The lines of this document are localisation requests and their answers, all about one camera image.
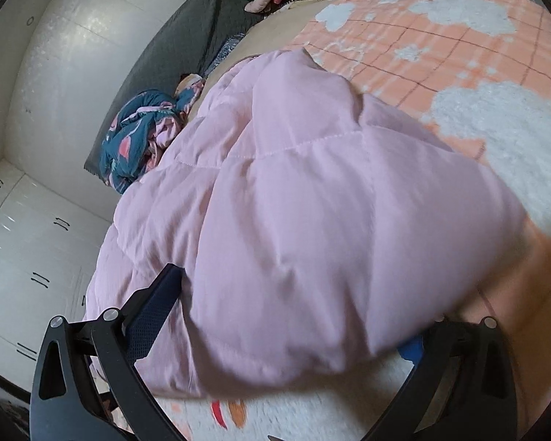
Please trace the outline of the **pink quilted jacket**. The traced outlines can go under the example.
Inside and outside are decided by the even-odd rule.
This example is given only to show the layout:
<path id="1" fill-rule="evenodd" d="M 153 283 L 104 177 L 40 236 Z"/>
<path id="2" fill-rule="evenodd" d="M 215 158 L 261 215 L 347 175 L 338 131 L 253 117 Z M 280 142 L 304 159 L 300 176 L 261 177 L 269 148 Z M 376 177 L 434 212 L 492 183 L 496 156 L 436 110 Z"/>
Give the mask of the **pink quilted jacket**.
<path id="1" fill-rule="evenodd" d="M 237 64 L 120 198 L 87 319 L 168 264 L 183 301 L 138 371 L 243 397 L 346 371 L 474 291 L 523 233 L 497 174 L 303 50 Z"/>

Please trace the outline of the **white wardrobe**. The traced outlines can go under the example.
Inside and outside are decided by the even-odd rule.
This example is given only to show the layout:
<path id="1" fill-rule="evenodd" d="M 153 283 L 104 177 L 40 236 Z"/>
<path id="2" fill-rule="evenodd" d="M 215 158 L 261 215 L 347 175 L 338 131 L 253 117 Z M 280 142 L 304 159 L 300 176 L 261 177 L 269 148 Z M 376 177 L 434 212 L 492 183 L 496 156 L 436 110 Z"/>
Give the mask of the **white wardrobe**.
<path id="1" fill-rule="evenodd" d="M 0 161 L 0 377 L 32 388 L 49 321 L 85 313 L 109 224 Z"/>

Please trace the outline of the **blue pink floral quilt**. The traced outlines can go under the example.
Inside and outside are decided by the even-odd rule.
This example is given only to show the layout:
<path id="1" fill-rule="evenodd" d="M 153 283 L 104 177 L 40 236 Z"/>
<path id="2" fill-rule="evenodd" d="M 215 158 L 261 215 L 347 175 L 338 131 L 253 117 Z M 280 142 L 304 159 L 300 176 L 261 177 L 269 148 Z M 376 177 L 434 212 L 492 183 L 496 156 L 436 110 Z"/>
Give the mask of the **blue pink floral quilt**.
<path id="1" fill-rule="evenodd" d="M 204 78 L 191 74 L 180 81 L 174 94 L 147 90 L 126 101 L 101 143 L 98 170 L 103 182 L 122 194 L 155 168 L 187 125 L 204 85 Z"/>

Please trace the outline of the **orange white plaid blanket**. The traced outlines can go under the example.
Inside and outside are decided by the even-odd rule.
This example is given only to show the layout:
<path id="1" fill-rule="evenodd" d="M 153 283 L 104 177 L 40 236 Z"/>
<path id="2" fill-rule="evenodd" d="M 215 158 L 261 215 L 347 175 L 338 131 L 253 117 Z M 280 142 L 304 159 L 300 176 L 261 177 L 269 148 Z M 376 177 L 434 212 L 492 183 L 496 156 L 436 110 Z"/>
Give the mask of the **orange white plaid blanket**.
<path id="1" fill-rule="evenodd" d="M 526 431 L 551 405 L 551 14 L 529 0 L 336 0 L 284 48 L 490 165 L 526 205 L 521 255 L 461 310 L 504 325 Z"/>

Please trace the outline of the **dark grey headboard cushion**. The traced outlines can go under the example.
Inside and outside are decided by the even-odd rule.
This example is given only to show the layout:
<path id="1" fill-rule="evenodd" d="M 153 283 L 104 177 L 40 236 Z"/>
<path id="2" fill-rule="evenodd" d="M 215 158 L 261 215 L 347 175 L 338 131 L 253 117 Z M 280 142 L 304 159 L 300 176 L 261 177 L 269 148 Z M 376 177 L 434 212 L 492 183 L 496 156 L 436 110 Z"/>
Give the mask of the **dark grey headboard cushion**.
<path id="1" fill-rule="evenodd" d="M 262 17 L 245 11 L 246 0 L 186 0 L 153 37 L 125 78 L 103 118 L 84 170 L 98 177 L 101 144 L 112 119 L 136 94 L 172 94 L 180 78 L 202 75 L 225 41 L 245 34 Z"/>

